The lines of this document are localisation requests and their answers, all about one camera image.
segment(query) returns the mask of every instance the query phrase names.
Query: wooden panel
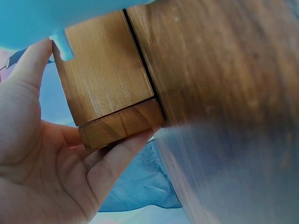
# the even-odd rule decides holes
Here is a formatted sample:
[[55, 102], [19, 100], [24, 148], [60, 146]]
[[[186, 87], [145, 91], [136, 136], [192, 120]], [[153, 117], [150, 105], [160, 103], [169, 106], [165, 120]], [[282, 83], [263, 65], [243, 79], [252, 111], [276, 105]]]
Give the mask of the wooden panel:
[[288, 2], [129, 9], [169, 121], [155, 138], [195, 224], [299, 223], [298, 5]]
[[95, 150], [164, 123], [159, 103], [150, 99], [79, 127], [85, 147]]
[[66, 30], [75, 58], [64, 62], [54, 48], [57, 70], [76, 125], [153, 96], [122, 12]]

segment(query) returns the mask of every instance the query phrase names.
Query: light blue plastic object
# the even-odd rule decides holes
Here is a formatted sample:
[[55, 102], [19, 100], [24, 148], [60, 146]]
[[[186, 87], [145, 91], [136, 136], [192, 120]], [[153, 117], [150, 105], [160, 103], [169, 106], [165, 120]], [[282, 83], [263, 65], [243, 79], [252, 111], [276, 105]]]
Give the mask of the light blue plastic object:
[[79, 22], [154, 0], [3, 0], [0, 48], [21, 50], [46, 37], [63, 60], [73, 58], [64, 30]]

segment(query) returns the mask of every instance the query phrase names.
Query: blue cloth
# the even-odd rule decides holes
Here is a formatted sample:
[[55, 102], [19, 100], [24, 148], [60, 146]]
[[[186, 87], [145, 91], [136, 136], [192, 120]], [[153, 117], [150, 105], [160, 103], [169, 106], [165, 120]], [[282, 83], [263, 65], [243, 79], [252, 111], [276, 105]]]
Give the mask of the blue cloth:
[[100, 211], [127, 211], [147, 205], [163, 208], [182, 207], [157, 151], [155, 140], [148, 142], [133, 159], [109, 193]]

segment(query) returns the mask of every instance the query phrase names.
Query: dark gap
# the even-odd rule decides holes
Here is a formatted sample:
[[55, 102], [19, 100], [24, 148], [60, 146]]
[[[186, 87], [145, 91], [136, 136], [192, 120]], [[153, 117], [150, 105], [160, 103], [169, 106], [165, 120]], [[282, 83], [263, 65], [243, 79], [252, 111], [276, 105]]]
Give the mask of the dark gap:
[[132, 35], [132, 37], [133, 37], [133, 40], [134, 40], [134, 42], [135, 42], [135, 46], [136, 46], [136, 48], [137, 48], [137, 50], [138, 50], [138, 54], [139, 54], [139, 56], [140, 56], [142, 65], [143, 65], [143, 67], [144, 67], [144, 69], [145, 69], [146, 76], [147, 76], [148, 79], [149, 79], [149, 84], [151, 85], [151, 88], [153, 89], [154, 97], [155, 97], [155, 99], [157, 99], [158, 103], [160, 104], [161, 111], [162, 111], [162, 113], [163, 113], [165, 119], [167, 119], [166, 114], [165, 114], [165, 112], [164, 112], [164, 109], [163, 109], [163, 107], [162, 107], [162, 103], [161, 103], [160, 97], [159, 97], [159, 95], [158, 95], [158, 93], [157, 93], [157, 91], [156, 91], [156, 87], [155, 87], [154, 82], [153, 82], [153, 79], [152, 79], [152, 77], [151, 77], [151, 75], [150, 75], [149, 67], [148, 67], [147, 64], [146, 64], [146, 61], [145, 61], [145, 58], [144, 58], [144, 55], [143, 55], [141, 46], [140, 46], [140, 44], [139, 44], [137, 35], [136, 35], [135, 31], [134, 31], [134, 27], [133, 27], [133, 25], [132, 25], [132, 22], [131, 22], [131, 20], [130, 20], [129, 15], [128, 15], [128, 12], [127, 12], [126, 9], [123, 9], [123, 13], [124, 13], [125, 18], [126, 18], [126, 20], [127, 20], [127, 24], [128, 24], [129, 30], [130, 30], [130, 32], [131, 32], [131, 35]]

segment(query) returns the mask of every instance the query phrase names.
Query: skin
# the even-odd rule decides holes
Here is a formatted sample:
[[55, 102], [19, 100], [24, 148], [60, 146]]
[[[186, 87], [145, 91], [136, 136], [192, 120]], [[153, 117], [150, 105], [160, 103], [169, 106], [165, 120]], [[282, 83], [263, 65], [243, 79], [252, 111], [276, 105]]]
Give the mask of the skin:
[[39, 90], [52, 42], [32, 45], [0, 83], [0, 223], [88, 223], [154, 134], [85, 150], [77, 128], [41, 120]]

